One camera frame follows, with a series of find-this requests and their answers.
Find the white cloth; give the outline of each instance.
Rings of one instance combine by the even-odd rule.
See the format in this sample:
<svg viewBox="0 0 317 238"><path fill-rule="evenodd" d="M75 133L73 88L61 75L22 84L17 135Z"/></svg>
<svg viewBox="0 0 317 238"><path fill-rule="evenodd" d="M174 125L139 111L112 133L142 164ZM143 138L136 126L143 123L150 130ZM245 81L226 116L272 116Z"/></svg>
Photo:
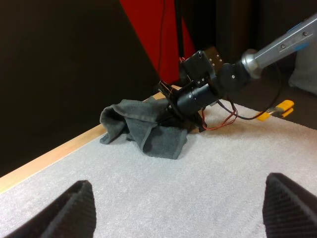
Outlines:
<svg viewBox="0 0 317 238"><path fill-rule="evenodd" d="M228 115L219 106L206 114L210 126ZM270 172L317 194L317 131L289 121L239 119L189 134L178 160L147 157L124 136L106 146L96 138L0 195L0 237L80 179L93 186L96 238L264 238Z"/></svg>

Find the cloth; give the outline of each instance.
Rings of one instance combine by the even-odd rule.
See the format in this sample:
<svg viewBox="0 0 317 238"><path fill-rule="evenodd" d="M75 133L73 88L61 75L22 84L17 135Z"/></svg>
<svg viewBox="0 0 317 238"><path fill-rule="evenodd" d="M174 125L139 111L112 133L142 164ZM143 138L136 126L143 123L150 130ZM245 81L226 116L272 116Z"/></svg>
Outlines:
<svg viewBox="0 0 317 238"><path fill-rule="evenodd" d="M109 144L120 134L127 133L128 140L135 141L139 148L149 156L177 159L186 143L188 130L177 120L171 126L158 122L168 116L166 99L147 101L122 100L118 105L111 105L103 110L100 123L107 134L100 139L102 144Z"/></svg>
<svg viewBox="0 0 317 238"><path fill-rule="evenodd" d="M239 114L256 112L236 105ZM205 110L213 126L228 113ZM0 194L0 237L42 211L77 180L95 197L95 238L266 238L265 181L280 172L317 195L317 131L268 118L189 133L177 160L100 137Z"/></svg>
<svg viewBox="0 0 317 238"><path fill-rule="evenodd" d="M317 95L317 41L297 52L289 84Z"/></svg>

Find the black pole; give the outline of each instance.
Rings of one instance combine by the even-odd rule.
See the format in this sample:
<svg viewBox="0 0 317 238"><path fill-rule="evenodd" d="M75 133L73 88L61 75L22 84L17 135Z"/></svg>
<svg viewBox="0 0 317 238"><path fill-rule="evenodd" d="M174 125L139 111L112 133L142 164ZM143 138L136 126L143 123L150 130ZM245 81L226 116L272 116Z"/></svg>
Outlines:
<svg viewBox="0 0 317 238"><path fill-rule="evenodd" d="M184 57L184 43L183 43L183 30L182 30L182 14L180 12L180 0L174 0L175 5L175 20L178 44L178 56Z"/></svg>

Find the metal arm segment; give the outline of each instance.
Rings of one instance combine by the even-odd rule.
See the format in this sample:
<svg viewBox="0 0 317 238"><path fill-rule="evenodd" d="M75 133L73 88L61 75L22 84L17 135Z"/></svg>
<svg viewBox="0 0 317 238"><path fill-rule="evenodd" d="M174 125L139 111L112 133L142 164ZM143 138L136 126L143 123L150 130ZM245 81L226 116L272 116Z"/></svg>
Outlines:
<svg viewBox="0 0 317 238"><path fill-rule="evenodd" d="M317 13L296 25L260 51L246 51L241 62L252 78L260 78L263 68L306 47L316 37Z"/></svg>

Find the yellow clamp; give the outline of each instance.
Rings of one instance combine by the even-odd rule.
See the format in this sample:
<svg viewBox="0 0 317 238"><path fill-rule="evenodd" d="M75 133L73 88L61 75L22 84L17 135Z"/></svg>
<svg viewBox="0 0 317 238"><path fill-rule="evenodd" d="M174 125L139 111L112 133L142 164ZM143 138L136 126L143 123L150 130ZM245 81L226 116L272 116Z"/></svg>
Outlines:
<svg viewBox="0 0 317 238"><path fill-rule="evenodd" d="M294 109L294 102L291 100L285 100L278 104L275 108L268 109L265 113L263 113L261 116L257 117L260 121L265 121L269 118L270 115L278 116L280 118L287 117L290 115Z"/></svg>

